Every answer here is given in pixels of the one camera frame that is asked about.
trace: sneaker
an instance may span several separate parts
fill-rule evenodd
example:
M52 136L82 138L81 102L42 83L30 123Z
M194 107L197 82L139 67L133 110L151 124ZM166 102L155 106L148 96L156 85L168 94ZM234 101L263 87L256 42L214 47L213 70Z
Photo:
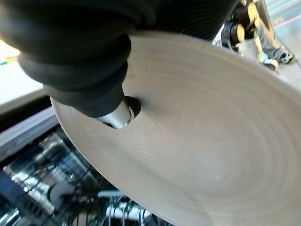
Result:
M280 57L280 62L284 64L289 64L295 56L293 54L284 53Z

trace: beige disc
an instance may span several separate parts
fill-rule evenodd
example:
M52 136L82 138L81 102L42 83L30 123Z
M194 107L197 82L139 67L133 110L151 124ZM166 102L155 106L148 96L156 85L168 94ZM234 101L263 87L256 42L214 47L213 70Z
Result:
M183 35L132 37L123 88L142 111L111 129L52 100L113 185L178 226L301 224L301 96L269 69Z

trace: shiny metal parts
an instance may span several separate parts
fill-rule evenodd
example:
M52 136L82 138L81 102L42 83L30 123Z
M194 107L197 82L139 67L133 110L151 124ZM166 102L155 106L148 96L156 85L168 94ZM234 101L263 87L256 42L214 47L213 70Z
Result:
M124 99L113 112L95 119L114 129L121 129L127 126L134 117L133 110Z

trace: floor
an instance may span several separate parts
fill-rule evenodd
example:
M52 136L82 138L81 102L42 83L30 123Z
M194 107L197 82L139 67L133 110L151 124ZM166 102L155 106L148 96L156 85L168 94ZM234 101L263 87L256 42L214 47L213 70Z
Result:
M291 33L291 36L289 34L284 35L279 31L276 32L279 37L283 37L281 41L285 40L288 43L288 48L293 49L293 53L296 55L296 58L289 65L279 64L279 76L301 92L301 29L298 32ZM244 57L254 61L257 59L257 51L253 40L245 41L240 50Z

